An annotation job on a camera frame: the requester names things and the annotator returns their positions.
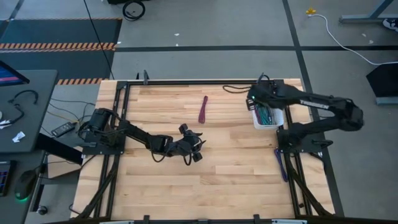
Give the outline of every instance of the white container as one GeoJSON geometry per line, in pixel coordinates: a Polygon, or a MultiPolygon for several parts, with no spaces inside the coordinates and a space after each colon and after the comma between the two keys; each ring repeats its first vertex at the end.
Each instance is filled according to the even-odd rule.
{"type": "Polygon", "coordinates": [[[284,113],[280,109],[271,109],[274,114],[274,119],[276,121],[275,125],[261,125],[257,120],[256,112],[254,110],[251,111],[253,116],[254,128],[257,130],[276,130],[279,126],[284,124],[284,113]]]}

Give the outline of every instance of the floor mat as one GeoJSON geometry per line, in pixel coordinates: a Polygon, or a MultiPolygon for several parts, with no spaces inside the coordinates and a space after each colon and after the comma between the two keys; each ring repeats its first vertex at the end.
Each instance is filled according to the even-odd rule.
{"type": "Polygon", "coordinates": [[[0,60],[16,70],[58,70],[59,85],[97,84],[109,78],[122,20],[34,19],[9,21],[0,38],[0,60]]]}

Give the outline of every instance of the table leg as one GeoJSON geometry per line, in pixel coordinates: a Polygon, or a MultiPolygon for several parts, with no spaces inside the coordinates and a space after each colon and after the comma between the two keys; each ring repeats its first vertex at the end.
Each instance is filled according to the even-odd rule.
{"type": "Polygon", "coordinates": [[[64,145],[42,133],[39,133],[36,142],[36,148],[44,150],[49,154],[53,154],[55,156],[61,157],[62,159],[66,159],[79,165],[81,165],[81,163],[83,162],[80,151],[64,145]]]}
{"type": "Polygon", "coordinates": [[[381,22],[384,19],[398,18],[398,14],[381,15],[392,2],[393,0],[383,0],[376,9],[368,15],[343,15],[340,17],[340,22],[381,22]]]}

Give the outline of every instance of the yellow object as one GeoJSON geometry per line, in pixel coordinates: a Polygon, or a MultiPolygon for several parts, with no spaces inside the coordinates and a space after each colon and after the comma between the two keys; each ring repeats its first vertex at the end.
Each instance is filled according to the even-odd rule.
{"type": "Polygon", "coordinates": [[[317,11],[310,7],[307,11],[305,11],[305,13],[306,13],[307,15],[311,15],[311,14],[317,13],[317,11]]]}

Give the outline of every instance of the concrete floor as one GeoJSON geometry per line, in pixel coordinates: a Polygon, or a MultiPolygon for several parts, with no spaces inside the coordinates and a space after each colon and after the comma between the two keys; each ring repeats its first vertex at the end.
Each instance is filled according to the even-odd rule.
{"type": "MultiPolygon", "coordinates": [[[[14,9],[12,4],[16,2],[0,2],[0,19],[11,14],[14,9]]],[[[87,2],[93,17],[121,16],[121,6],[110,6],[100,0],[87,2]]],[[[305,15],[310,6],[327,16],[330,30],[344,45],[398,45],[398,33],[380,24],[338,22],[341,14],[366,14],[378,2],[289,0],[300,45],[336,45],[326,33],[325,21],[305,15]]],[[[147,12],[141,20],[123,21],[119,47],[175,47],[176,44],[293,46],[280,0],[152,0],[144,4],[147,12]]],[[[398,13],[398,1],[386,13],[398,13]]],[[[25,0],[16,16],[17,19],[52,17],[88,16],[82,0],[25,0]]],[[[361,53],[376,62],[398,60],[398,52],[395,51],[361,53]]],[[[325,133],[327,139],[335,142],[329,150],[345,215],[398,220],[398,106],[375,105],[373,92],[365,78],[375,67],[351,52],[306,51],[303,56],[314,92],[352,98],[364,110],[365,126],[362,130],[325,133]]],[[[134,79],[136,73],[143,69],[149,72],[151,78],[158,79],[255,78],[261,72],[272,78],[302,78],[294,51],[115,53],[113,73],[116,79],[134,79]]],[[[97,92],[98,85],[56,86],[53,97],[94,103],[97,92]]],[[[79,103],[54,104],[78,116],[81,116],[84,107],[79,103]]],[[[47,115],[43,127],[51,130],[64,122],[47,115]]],[[[46,187],[45,195],[65,196],[57,202],[52,201],[52,197],[44,197],[41,204],[48,205],[50,213],[46,216],[29,214],[27,223],[66,220],[69,217],[67,206],[73,202],[74,190],[74,185],[46,187]]]]}

